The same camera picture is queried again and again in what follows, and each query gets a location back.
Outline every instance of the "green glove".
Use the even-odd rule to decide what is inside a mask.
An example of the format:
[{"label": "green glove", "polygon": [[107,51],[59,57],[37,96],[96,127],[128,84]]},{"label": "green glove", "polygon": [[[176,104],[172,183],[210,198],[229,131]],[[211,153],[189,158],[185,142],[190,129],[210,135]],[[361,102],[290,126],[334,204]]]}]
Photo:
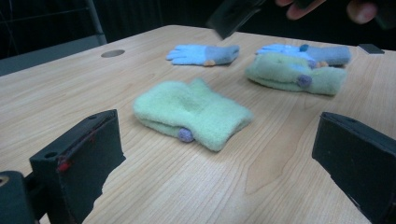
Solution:
[{"label": "green glove", "polygon": [[213,92],[200,78],[190,84],[160,83],[136,98],[133,111],[144,125],[184,142],[189,142],[183,137],[188,130],[213,151],[222,150],[253,119],[248,109]]},{"label": "green glove", "polygon": [[326,95],[335,95],[347,76],[342,68],[312,69],[304,58],[277,52],[257,55],[245,74],[267,87]]}]

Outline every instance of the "wooden table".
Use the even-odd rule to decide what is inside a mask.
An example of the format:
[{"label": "wooden table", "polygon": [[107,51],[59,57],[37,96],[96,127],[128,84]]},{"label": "wooden table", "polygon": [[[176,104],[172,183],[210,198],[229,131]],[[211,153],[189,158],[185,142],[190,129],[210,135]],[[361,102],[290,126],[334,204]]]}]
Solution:
[{"label": "wooden table", "polygon": [[[269,89],[245,68],[264,45],[303,40],[166,26],[0,77],[0,170],[28,175],[29,158],[91,114],[117,109],[127,160],[107,179],[85,223],[369,223],[311,158],[323,111],[396,137],[396,52],[350,47],[340,92],[323,96]],[[241,47],[229,66],[174,66],[178,44]],[[123,49],[117,57],[105,52]],[[134,99],[166,80],[203,78],[255,118],[214,153],[144,127]]]}]

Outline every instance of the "hand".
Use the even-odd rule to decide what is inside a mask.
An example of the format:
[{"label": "hand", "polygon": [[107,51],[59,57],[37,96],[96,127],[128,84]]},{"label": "hand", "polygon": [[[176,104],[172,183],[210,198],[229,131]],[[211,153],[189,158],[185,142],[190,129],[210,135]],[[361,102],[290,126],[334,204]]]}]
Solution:
[{"label": "hand", "polygon": [[[276,0],[276,4],[280,7],[290,5],[286,16],[291,20],[298,20],[308,14],[326,0],[316,0],[307,8],[299,8],[293,3],[293,0]],[[346,7],[349,18],[357,24],[363,24],[372,20],[378,11],[376,4],[371,2],[363,2],[361,0],[351,0]]]}]

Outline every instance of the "fabric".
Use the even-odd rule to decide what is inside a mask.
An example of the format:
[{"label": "fabric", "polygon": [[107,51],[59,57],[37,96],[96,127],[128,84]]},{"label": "fabric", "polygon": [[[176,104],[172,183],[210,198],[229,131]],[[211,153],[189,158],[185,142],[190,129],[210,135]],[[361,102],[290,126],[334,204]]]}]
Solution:
[{"label": "fabric", "polygon": [[304,58],[270,52],[257,55],[246,69],[246,76],[263,86],[283,91],[335,95],[347,72],[335,67],[312,69]]},{"label": "fabric", "polygon": [[193,137],[213,151],[222,150],[253,119],[247,108],[213,92],[200,78],[160,83],[136,98],[133,111],[144,125],[183,142]]},{"label": "fabric", "polygon": [[273,44],[263,46],[257,50],[257,54],[264,54],[267,52],[278,52],[289,56],[301,57],[310,62],[326,63],[330,66],[344,65],[350,62],[351,54],[349,48],[346,46],[317,48],[309,45],[301,45],[300,47],[283,44]]},{"label": "fabric", "polygon": [[239,55],[239,46],[177,45],[166,56],[174,65],[214,66],[232,63]]}]

